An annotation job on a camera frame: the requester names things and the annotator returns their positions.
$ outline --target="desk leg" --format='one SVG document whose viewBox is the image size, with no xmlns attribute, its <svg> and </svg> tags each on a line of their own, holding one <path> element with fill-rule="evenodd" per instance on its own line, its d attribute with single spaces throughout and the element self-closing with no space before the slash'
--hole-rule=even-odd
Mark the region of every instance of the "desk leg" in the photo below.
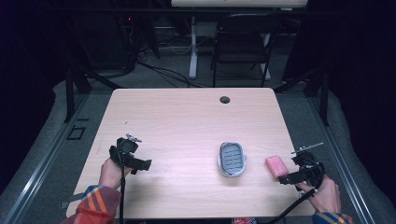
<svg viewBox="0 0 396 224">
<path fill-rule="evenodd" d="M 190 79 L 196 79 L 197 77 L 197 41 L 195 33 L 195 17 L 191 18 L 191 61 L 190 61 Z"/>
<path fill-rule="evenodd" d="M 269 35 L 262 35 L 263 41 L 264 41 L 264 45 L 268 44 L 268 41 L 270 39 Z M 264 68 L 265 68 L 265 63 L 261 63 L 260 64 L 260 69 L 262 70 L 262 73 L 264 72 Z M 270 69 L 267 69 L 267 74 L 265 74 L 265 80 L 271 80 L 271 75 L 270 75 Z"/>
</svg>

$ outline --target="black chair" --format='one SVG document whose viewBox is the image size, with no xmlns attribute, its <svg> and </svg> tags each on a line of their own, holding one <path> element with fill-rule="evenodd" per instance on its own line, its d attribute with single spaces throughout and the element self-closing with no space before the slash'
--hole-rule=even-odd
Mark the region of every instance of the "black chair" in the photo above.
<svg viewBox="0 0 396 224">
<path fill-rule="evenodd" d="M 221 18 L 216 27 L 211 63 L 213 87 L 216 87 L 216 80 L 233 79 L 216 77 L 218 63 L 252 63 L 252 69 L 257 63 L 265 63 L 261 78 L 263 87 L 274 37 L 281 27 L 280 19 L 271 14 L 235 13 Z M 267 43 L 262 38 L 264 34 L 269 35 Z"/>
</svg>

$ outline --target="wire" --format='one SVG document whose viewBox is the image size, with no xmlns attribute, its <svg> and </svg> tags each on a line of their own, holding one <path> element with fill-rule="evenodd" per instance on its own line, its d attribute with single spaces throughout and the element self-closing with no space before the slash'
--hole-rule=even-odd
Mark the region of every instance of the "wire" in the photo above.
<svg viewBox="0 0 396 224">
<path fill-rule="evenodd" d="M 175 71 L 172 71 L 172 70 L 169 70 L 166 68 L 155 67 L 155 66 L 152 66 L 152 65 L 149 65 L 146 63 L 142 63 L 142 62 L 137 62 L 137 63 L 144 67 L 147 67 L 148 69 L 155 71 L 158 75 L 160 75 L 163 79 L 165 79 L 168 83 L 170 83 L 171 85 L 173 85 L 175 87 L 176 87 L 176 85 L 169 82 L 165 77 L 170 77 L 170 78 L 173 78 L 173 79 L 180 81 L 182 83 L 186 83 L 187 88 L 189 88 L 191 85 L 189 80 L 178 72 L 175 72 Z"/>
<path fill-rule="evenodd" d="M 198 87 L 198 88 L 202 88 L 202 87 L 210 87 L 210 88 L 212 88 L 211 85 L 206 85 L 206 84 L 203 84 L 203 83 L 190 82 L 190 84 L 193 87 Z"/>
<path fill-rule="evenodd" d="M 301 196 L 294 203 L 292 203 L 291 206 L 289 206 L 285 211 L 283 211 L 283 213 L 281 213 L 278 217 L 275 217 L 271 221 L 265 222 L 264 224 L 274 224 L 278 222 L 280 219 L 284 218 L 291 210 L 297 207 L 297 205 L 305 201 L 307 198 L 311 197 L 316 191 L 317 191 L 316 189 L 309 190 L 305 195 Z"/>
<path fill-rule="evenodd" d="M 148 53 L 151 51 L 149 46 L 145 46 L 143 49 L 141 49 L 141 52 L 137 54 L 137 57 L 140 59 L 140 61 L 145 62 L 148 60 L 149 56 Z"/>
<path fill-rule="evenodd" d="M 175 34 L 174 28 L 165 28 L 164 30 L 165 30 L 165 31 L 162 32 L 161 34 L 158 34 L 158 33 L 157 33 L 156 36 L 157 36 L 157 37 L 172 36 L 171 39 L 177 38 L 177 35 Z"/>
<path fill-rule="evenodd" d="M 120 224 L 123 223 L 123 202 L 124 202 L 124 195 L 125 195 L 125 173 L 124 173 L 124 163 L 123 163 L 123 156 L 121 156 L 121 150 L 117 148 L 120 160 L 120 168 L 121 168 L 121 198 L 120 198 L 120 215 L 119 220 Z"/>
<path fill-rule="evenodd" d="M 182 38 L 182 37 L 181 38 L 172 38 L 168 42 L 163 42 L 163 43 L 159 43 L 159 44 L 167 46 L 168 49 L 171 49 L 175 54 L 178 54 L 178 55 L 186 54 L 186 53 L 188 53 L 191 50 L 192 44 L 189 44 L 188 46 L 173 46 L 172 45 L 173 42 L 175 42 L 176 40 L 180 40 L 180 39 L 184 39 L 184 38 Z M 199 45 L 203 44 L 204 42 L 206 42 L 207 39 L 210 39 L 210 37 L 209 36 L 205 36 L 203 40 L 201 40 L 199 43 L 197 43 L 197 46 L 199 46 Z M 187 48 L 187 49 L 184 50 L 184 51 L 179 52 L 179 51 L 176 50 L 176 48 Z"/>
</svg>

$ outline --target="white desk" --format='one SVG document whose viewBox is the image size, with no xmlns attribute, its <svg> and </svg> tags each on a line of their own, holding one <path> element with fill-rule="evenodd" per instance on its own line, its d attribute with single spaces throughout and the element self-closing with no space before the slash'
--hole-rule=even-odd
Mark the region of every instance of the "white desk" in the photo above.
<svg viewBox="0 0 396 224">
<path fill-rule="evenodd" d="M 172 0 L 172 7 L 305 7 L 307 0 Z M 196 78 L 198 49 L 196 48 L 195 18 L 191 18 L 191 62 L 189 78 Z M 269 71 L 265 79 L 271 79 Z"/>
<path fill-rule="evenodd" d="M 231 102 L 221 103 L 221 96 Z M 275 217 L 298 199 L 295 187 L 276 182 L 264 165 L 276 154 L 291 172 L 298 169 L 271 89 L 114 91 L 75 193 L 97 184 L 110 146 L 126 133 L 143 141 L 135 156 L 152 164 L 126 176 L 125 218 Z M 219 170 L 223 142 L 237 142 L 247 154 L 239 177 Z M 68 216 L 78 203 L 69 205 Z M 303 202 L 290 214 L 313 213 Z"/>
</svg>

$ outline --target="dark background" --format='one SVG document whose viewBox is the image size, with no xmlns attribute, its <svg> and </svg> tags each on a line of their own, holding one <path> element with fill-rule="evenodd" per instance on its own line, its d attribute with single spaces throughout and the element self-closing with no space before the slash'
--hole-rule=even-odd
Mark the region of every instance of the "dark background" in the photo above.
<svg viewBox="0 0 396 224">
<path fill-rule="evenodd" d="M 322 7 L 338 8 L 332 4 Z M 390 0 L 360 1 L 360 17 L 347 27 L 350 38 L 337 51 L 337 60 L 329 69 L 330 88 L 342 104 L 352 145 L 374 182 L 393 203 L 396 202 L 396 181 L 392 178 L 396 159 L 395 122 L 391 110 L 396 76 L 394 8 L 396 5 Z M 76 62 L 87 66 L 90 63 L 81 45 L 71 41 L 73 38 L 64 23 L 43 15 L 36 2 L 2 1 L 0 10 L 3 158 L 0 190 L 3 191 L 50 113 L 55 99 L 52 88 L 64 80 L 67 61 L 62 44 L 68 46 L 67 53 Z M 339 26 L 340 23 L 323 25 L 304 21 L 284 78 L 297 77 L 317 66 Z M 60 42 L 59 35 L 64 37 L 64 42 Z"/>
</svg>

